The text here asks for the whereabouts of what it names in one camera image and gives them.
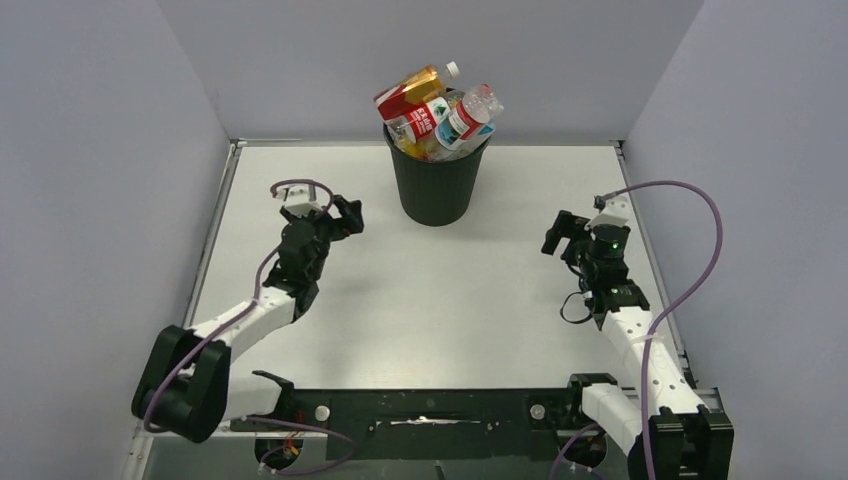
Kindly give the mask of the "yellow honey pomelo drink bottle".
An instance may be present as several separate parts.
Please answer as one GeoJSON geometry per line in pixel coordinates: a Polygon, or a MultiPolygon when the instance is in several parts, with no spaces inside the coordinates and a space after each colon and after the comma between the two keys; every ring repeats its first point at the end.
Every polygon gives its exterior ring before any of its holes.
{"type": "Polygon", "coordinates": [[[422,147],[415,142],[412,142],[406,138],[399,138],[395,142],[395,145],[400,151],[410,157],[419,160],[427,160],[426,151],[423,150],[422,147]]]}

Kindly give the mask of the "clear bottle red blue label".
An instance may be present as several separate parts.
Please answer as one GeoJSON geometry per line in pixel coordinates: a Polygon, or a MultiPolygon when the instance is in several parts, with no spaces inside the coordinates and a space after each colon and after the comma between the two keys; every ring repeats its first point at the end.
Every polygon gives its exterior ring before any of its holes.
{"type": "Polygon", "coordinates": [[[447,152],[456,151],[503,111],[503,104],[487,83],[462,92],[457,103],[434,131],[436,146],[447,152]]]}

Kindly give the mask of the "black plastic waste bin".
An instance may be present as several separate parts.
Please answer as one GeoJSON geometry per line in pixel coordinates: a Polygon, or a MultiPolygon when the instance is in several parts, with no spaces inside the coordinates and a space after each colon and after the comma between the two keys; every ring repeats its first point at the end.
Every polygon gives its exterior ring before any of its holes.
{"type": "Polygon", "coordinates": [[[485,150],[485,140],[468,155],[445,162],[426,162],[402,152],[386,126],[382,135],[392,159],[398,196],[406,215],[430,227],[459,220],[467,211],[485,150]]]}

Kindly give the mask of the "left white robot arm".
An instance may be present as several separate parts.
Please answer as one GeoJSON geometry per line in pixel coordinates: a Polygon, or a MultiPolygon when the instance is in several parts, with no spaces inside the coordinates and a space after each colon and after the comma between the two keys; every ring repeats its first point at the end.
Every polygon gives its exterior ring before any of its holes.
{"type": "Polygon", "coordinates": [[[281,239],[257,268],[251,296],[207,321],[158,334],[131,402],[148,431],[202,443],[223,422],[274,410],[284,380],[263,372],[236,379],[231,366],[306,314],[332,243],[364,231],[362,210],[361,201],[339,194],[327,207],[308,197],[284,200],[281,239]]]}

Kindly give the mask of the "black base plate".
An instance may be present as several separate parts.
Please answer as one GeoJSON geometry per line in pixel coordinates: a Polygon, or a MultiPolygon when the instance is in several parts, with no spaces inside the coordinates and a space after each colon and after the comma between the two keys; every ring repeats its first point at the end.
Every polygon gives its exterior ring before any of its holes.
{"type": "Polygon", "coordinates": [[[326,450],[338,459],[358,446],[358,460],[488,460],[517,457],[597,466],[616,451],[606,434],[590,431],[570,388],[294,389],[262,421],[234,420],[236,432],[281,432],[284,422],[333,432],[326,450]]]}

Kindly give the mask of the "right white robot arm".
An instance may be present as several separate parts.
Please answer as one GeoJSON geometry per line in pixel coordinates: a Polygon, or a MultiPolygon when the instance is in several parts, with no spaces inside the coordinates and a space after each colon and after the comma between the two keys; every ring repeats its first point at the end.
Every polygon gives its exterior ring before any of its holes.
{"type": "Polygon", "coordinates": [[[624,222],[562,210],[545,234],[542,253],[566,245],[561,259],[578,278],[588,318],[620,356],[637,395],[631,399],[609,374],[575,374],[564,417],[604,430],[626,454],[631,479],[727,479],[734,427],[696,393],[652,330],[650,303],[625,261],[630,232],[624,222]]]}

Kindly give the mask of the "gold red tea bottle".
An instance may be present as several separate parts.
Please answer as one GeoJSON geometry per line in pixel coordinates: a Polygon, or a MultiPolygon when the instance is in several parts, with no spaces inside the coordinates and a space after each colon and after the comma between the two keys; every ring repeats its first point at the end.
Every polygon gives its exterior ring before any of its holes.
{"type": "Polygon", "coordinates": [[[381,119],[391,120],[445,94],[448,81],[459,76],[454,61],[444,66],[428,65],[377,94],[373,102],[381,119]]]}

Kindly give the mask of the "clear bottle blue white label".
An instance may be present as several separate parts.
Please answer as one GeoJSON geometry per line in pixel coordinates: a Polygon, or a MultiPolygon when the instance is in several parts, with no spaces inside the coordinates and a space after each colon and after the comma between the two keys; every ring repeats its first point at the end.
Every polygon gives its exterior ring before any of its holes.
{"type": "Polygon", "coordinates": [[[467,140],[456,143],[453,147],[444,147],[433,133],[422,147],[423,158],[430,162],[445,162],[463,158],[473,153],[484,144],[496,131],[495,121],[492,120],[481,126],[467,140]]]}

